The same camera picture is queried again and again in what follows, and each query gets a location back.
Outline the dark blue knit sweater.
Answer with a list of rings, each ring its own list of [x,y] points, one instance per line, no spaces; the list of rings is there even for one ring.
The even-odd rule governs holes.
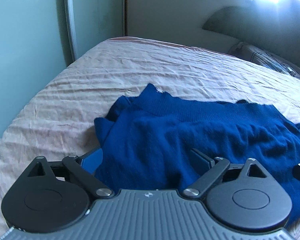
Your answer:
[[[114,191],[185,189],[203,173],[195,148],[236,164],[257,159],[290,195],[290,220],[300,217],[300,182],[292,175],[300,123],[272,105],[183,100],[150,84],[137,97],[119,97],[94,124],[103,151],[95,177]]]

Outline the dark curved headboard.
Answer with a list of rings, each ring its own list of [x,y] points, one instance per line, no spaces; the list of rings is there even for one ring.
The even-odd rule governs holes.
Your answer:
[[[300,67],[300,0],[252,0],[214,12],[203,29],[272,52]]]

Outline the beige wrinkled bed sheet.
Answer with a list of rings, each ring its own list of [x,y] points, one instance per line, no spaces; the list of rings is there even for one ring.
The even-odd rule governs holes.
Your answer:
[[[204,48],[137,37],[96,45],[38,92],[0,139],[0,237],[7,231],[1,201],[38,155],[61,160],[98,145],[94,119],[122,95],[147,84],[186,100],[274,105],[300,122],[300,80]]]

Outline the glass sliding wardrobe door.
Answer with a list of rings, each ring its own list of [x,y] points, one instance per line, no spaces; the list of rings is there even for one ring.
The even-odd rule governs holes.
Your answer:
[[[60,72],[124,34],[124,6],[125,0],[0,0],[0,138]]]

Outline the patterned pillow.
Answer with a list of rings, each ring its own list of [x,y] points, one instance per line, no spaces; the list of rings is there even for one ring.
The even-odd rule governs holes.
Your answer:
[[[247,42],[239,42],[235,44],[230,48],[228,54],[239,59],[261,65],[268,69],[272,69],[281,74],[290,75],[300,79],[300,68],[297,65],[275,55],[274,53],[248,44]]]

